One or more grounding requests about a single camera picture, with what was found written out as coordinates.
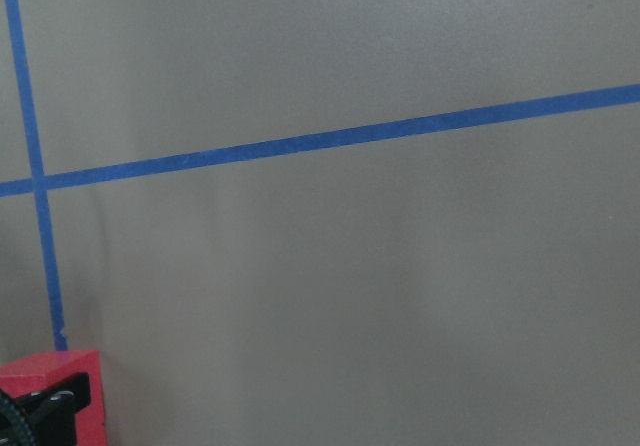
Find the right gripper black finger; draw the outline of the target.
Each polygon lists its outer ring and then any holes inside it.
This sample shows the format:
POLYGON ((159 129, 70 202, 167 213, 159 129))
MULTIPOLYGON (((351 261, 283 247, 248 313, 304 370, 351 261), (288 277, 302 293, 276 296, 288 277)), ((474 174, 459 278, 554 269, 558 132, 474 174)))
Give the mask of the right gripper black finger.
POLYGON ((40 391, 12 397, 1 391, 1 444, 79 444, 76 415, 91 404, 90 379, 75 373, 40 391))

